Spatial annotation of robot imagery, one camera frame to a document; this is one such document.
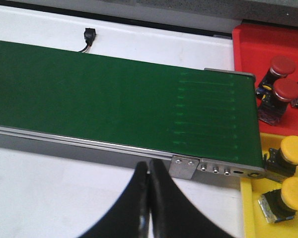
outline black cable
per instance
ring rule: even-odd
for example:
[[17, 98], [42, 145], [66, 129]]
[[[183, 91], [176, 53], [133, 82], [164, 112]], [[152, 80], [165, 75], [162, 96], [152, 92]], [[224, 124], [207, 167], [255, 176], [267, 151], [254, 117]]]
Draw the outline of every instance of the black cable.
[[79, 52], [85, 53], [86, 51], [88, 51], [88, 49], [89, 49], [89, 44], [86, 44], [85, 48]]

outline white table surface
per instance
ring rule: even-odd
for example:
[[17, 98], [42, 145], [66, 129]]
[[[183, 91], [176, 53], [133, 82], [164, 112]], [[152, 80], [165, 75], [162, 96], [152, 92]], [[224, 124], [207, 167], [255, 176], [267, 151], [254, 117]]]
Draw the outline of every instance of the white table surface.
[[[232, 40], [0, 6], [0, 40], [203, 69], [233, 70]], [[0, 148], [0, 238], [75, 238], [118, 198], [132, 169]], [[213, 222], [243, 237], [239, 179], [174, 179]]]

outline green conveyor belt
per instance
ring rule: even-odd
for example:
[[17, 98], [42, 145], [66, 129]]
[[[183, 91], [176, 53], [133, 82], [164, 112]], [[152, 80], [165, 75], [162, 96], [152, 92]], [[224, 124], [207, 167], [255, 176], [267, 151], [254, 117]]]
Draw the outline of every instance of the green conveyor belt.
[[0, 125], [262, 167], [245, 75], [0, 41]]

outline yellow tray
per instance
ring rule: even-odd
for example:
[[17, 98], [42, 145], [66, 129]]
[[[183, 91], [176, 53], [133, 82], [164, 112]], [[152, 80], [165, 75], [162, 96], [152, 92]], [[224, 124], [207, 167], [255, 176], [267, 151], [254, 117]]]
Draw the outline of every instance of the yellow tray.
[[[263, 153], [268, 153], [269, 148], [280, 148], [283, 138], [281, 135], [261, 133]], [[298, 166], [295, 176], [298, 177]], [[258, 204], [261, 194], [279, 188], [280, 183], [266, 178], [241, 179], [245, 238], [298, 238], [298, 212], [293, 220], [268, 224]]]

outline red tray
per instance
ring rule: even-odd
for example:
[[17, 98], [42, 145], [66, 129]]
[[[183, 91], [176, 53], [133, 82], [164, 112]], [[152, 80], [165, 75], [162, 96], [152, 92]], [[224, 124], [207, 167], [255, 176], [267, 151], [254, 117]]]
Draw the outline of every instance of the red tray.
[[[242, 24], [233, 30], [233, 47], [235, 70], [255, 74], [256, 87], [270, 67], [271, 58], [277, 55], [295, 61], [296, 70], [288, 78], [298, 82], [298, 30]], [[298, 109], [289, 105], [277, 126], [259, 121], [259, 129], [270, 134], [298, 135]]]

